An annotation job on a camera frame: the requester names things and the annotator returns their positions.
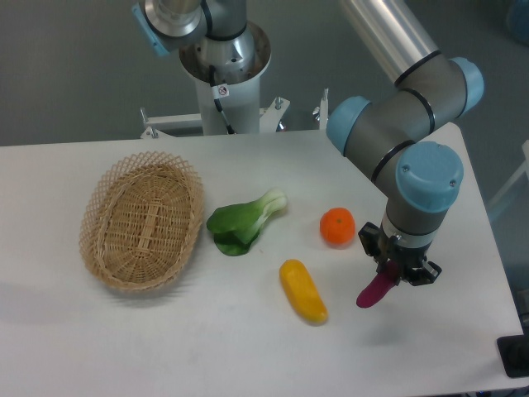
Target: blue joint cap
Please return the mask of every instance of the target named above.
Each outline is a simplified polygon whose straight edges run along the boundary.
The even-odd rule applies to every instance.
[[[370,101],[364,97],[351,97],[338,105],[329,116],[327,136],[342,155],[346,153],[347,138],[355,125],[356,119]]]
[[[460,67],[466,81],[466,104],[460,114],[463,116],[483,97],[485,82],[478,67],[466,58],[452,58],[451,61]]]
[[[149,22],[145,19],[145,15],[140,8],[140,4],[136,3],[132,6],[132,13],[136,17],[136,20],[140,24],[141,30],[145,33],[149,44],[155,50],[155,53],[158,56],[166,56],[169,52],[165,49],[164,45],[161,43],[160,38],[153,30],[150,28]]]
[[[400,156],[395,173],[398,191],[409,204],[425,213],[440,213],[457,199],[464,170],[450,147],[419,142]]]

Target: label sticker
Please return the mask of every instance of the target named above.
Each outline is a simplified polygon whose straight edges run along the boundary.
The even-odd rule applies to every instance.
[[[230,90],[228,89],[228,84],[221,84],[212,87],[213,99],[220,99],[230,96]]]

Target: yellow fruit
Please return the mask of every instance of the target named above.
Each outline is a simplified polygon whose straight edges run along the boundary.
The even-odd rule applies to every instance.
[[[327,320],[325,304],[301,261],[289,259],[284,262],[279,269],[279,278],[288,301],[302,318],[317,325]]]

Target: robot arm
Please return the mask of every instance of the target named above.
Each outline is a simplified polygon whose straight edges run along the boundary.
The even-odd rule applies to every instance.
[[[367,223],[360,240],[378,272],[393,262],[396,283],[430,284],[441,268],[426,253],[457,197],[463,165],[448,146],[419,141],[472,108],[483,77],[467,60],[447,60],[403,1],[341,5],[398,89],[381,103],[347,99],[327,125],[336,148],[388,197],[381,226]]]
[[[483,77],[465,59],[447,60],[402,0],[341,5],[398,90],[381,103],[349,98],[327,124],[342,155],[388,197],[381,226],[367,223],[360,240],[378,272],[392,263],[396,283],[430,284],[441,268],[426,253],[457,197],[463,165],[449,147],[419,141],[471,109],[483,95]],[[159,55],[180,48],[184,67],[199,81],[238,84],[269,62],[267,45],[261,48],[266,59],[257,62],[259,41],[247,29],[245,0],[145,0],[133,12]],[[254,94],[258,103],[258,90]],[[233,108],[250,113],[240,103]]]

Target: toy vegetable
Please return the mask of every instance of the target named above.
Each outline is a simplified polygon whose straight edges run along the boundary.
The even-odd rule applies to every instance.
[[[223,254],[244,255],[269,216],[286,206],[287,196],[281,189],[273,188],[255,201],[217,208],[206,227],[213,233],[213,241]]]
[[[305,265],[289,259],[279,269],[279,278],[293,309],[308,322],[319,325],[327,320],[327,309]]]
[[[387,261],[383,270],[358,295],[356,305],[359,308],[370,308],[377,304],[395,286],[398,280],[397,262]]]

